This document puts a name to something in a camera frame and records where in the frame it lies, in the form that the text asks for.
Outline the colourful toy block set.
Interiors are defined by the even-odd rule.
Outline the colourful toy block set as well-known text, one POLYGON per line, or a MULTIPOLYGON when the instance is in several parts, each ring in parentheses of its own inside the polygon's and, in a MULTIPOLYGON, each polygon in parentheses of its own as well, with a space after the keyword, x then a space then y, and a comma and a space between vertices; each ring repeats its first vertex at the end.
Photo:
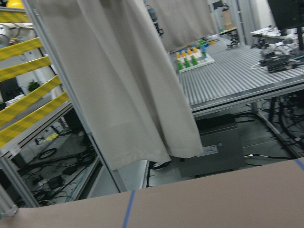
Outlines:
POLYGON ((215 60, 207 53, 209 44, 200 39, 198 44, 181 49, 176 53, 178 73, 184 73, 199 67, 215 63, 215 60))

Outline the grey computer case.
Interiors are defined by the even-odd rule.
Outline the grey computer case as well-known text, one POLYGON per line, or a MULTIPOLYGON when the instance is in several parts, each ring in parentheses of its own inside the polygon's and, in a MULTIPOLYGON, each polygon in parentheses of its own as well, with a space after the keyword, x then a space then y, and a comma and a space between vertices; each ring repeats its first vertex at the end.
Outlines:
POLYGON ((172 161, 181 177, 212 174, 245 166, 237 123, 232 114, 196 120, 203 153, 172 161))

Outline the beige hanging curtain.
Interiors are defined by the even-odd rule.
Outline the beige hanging curtain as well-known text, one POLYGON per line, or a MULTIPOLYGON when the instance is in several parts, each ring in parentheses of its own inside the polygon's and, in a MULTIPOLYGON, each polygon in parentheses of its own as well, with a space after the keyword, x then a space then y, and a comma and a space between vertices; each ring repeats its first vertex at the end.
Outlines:
POLYGON ((202 154, 190 106, 141 0, 34 3, 111 169, 202 154))

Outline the aluminium frame post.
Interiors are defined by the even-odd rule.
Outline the aluminium frame post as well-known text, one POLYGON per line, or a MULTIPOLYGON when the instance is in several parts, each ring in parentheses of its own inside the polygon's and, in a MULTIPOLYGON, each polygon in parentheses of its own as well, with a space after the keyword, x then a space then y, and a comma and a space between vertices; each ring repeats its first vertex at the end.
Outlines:
POLYGON ((113 180, 113 183, 115 187, 117 188, 118 192, 126 192, 127 188, 117 170, 112 170, 105 159, 105 156, 103 155, 102 151, 100 150, 97 142, 94 139, 94 135, 92 133, 91 127, 89 126, 88 120, 85 118, 84 112, 81 108, 80 102, 78 101, 76 94, 74 92, 74 89, 72 88, 72 84, 68 79, 67 71, 64 67, 64 64, 62 63, 60 59, 60 54, 58 52, 58 49, 56 48, 54 42, 51 39, 51 36, 49 35, 48 29, 45 28, 44 23, 42 21, 42 18, 39 16, 36 7, 34 5, 34 2, 32 0, 23 0, 22 4, 25 8, 25 11, 29 17, 29 19, 32 21, 35 27, 35 31, 37 32, 38 36, 40 37, 40 40, 43 44, 43 47, 45 48, 47 54, 49 55, 49 58, 51 59, 51 62, 57 72, 59 73, 59 78, 65 88, 65 91, 67 92, 69 98, 72 101, 73 107, 78 115, 79 120, 81 121, 85 132, 90 139, 90 142, 92 143, 95 152, 97 153, 98 158, 100 159, 102 165, 108 170, 111 179, 113 180))

